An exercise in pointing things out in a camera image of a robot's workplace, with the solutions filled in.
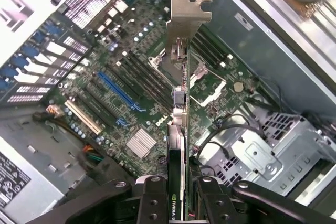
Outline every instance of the metal pcie bracket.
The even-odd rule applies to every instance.
[[[186,39],[192,39],[201,24],[210,22],[211,12],[201,9],[203,2],[212,0],[172,0],[171,20],[166,24],[166,52],[172,60],[180,61],[187,55]]]

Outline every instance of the sticker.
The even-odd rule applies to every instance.
[[[0,152],[0,207],[7,206],[30,178]]]
[[[253,29],[253,26],[240,14],[237,13],[235,15],[236,20],[239,21],[248,31],[251,31]]]

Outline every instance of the black pcie slot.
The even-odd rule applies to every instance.
[[[157,84],[149,80],[144,76],[144,71],[143,69],[139,68],[139,65],[132,64],[130,61],[127,60],[127,58],[124,58],[124,63],[129,67],[133,69],[133,72],[137,73],[138,79],[141,79],[142,82],[146,83],[149,85],[149,87],[152,87],[152,91],[157,94],[158,97],[161,98],[162,101],[164,101],[166,104],[173,104],[171,101],[171,96],[164,94],[161,90],[160,87],[158,87]]]
[[[106,102],[104,102],[94,90],[92,90],[88,86],[86,86],[84,89],[100,106],[102,106],[105,109],[106,112],[108,112],[111,115],[111,117],[113,117],[115,120],[118,119],[118,115],[115,114],[115,112],[110,108],[110,106],[106,104]]]
[[[145,70],[145,73],[148,73],[151,79],[162,87],[163,91],[168,91],[170,93],[172,87],[166,81],[164,81],[162,77],[156,71],[154,71],[153,68],[141,61],[133,52],[129,51],[129,54],[131,55],[129,58],[133,60],[133,62],[136,61],[139,64],[138,66],[142,66],[142,68]]]
[[[118,73],[112,68],[112,66],[110,66],[109,64],[106,64],[105,65],[105,67],[106,67],[106,69],[108,69],[111,73],[112,73],[112,75],[116,78],[116,79],[118,79],[125,87],[127,87],[128,88],[128,91],[129,92],[127,92],[128,93],[128,95],[131,97],[131,98],[133,98],[134,100],[137,100],[137,99],[139,99],[139,97],[140,97],[140,95],[128,84],[128,83],[126,83],[121,77],[120,77],[120,75],[118,75]]]
[[[100,108],[98,104],[94,104],[92,101],[89,101],[87,98],[82,96],[81,94],[77,95],[77,98],[93,113],[95,114],[102,122],[106,125],[113,127],[117,118],[108,117],[106,113],[104,113],[103,109]]]
[[[202,38],[204,38],[204,40],[207,42],[207,44],[212,48],[212,51],[215,52],[215,55],[218,54],[219,59],[223,60],[226,58],[226,56],[228,55],[227,52],[223,51],[222,48],[220,48],[218,45],[216,45],[216,43],[211,43],[210,39],[208,38],[208,36],[202,31],[200,30],[198,33]]]
[[[203,60],[205,60],[208,65],[212,66],[213,68],[218,68],[219,64],[217,63],[217,61],[209,55],[207,50],[204,50],[199,46],[199,42],[195,39],[195,37],[191,41],[191,46],[195,48],[198,54],[202,57]]]
[[[92,85],[97,87],[100,91],[106,91],[106,88],[104,87],[104,85],[102,83],[100,83],[98,80],[91,79],[90,82],[91,82]]]
[[[128,75],[136,82],[136,84],[139,85],[146,93],[148,93],[149,96],[154,99],[154,101],[156,101],[158,104],[161,104],[161,106],[164,107],[166,111],[171,112],[170,109],[172,108],[172,104],[167,104],[166,102],[162,101],[162,99],[160,99],[157,93],[154,92],[151,86],[148,86],[147,84],[139,80],[137,74],[134,74],[132,69],[126,69],[123,65],[121,65],[120,67],[123,69],[123,71],[128,73]]]
[[[225,55],[222,56],[220,52],[218,52],[211,43],[209,43],[206,39],[204,39],[201,35],[197,35],[194,37],[196,44],[202,48],[207,53],[205,54],[207,57],[212,58],[219,66],[219,63],[222,62],[222,58],[225,59]]]

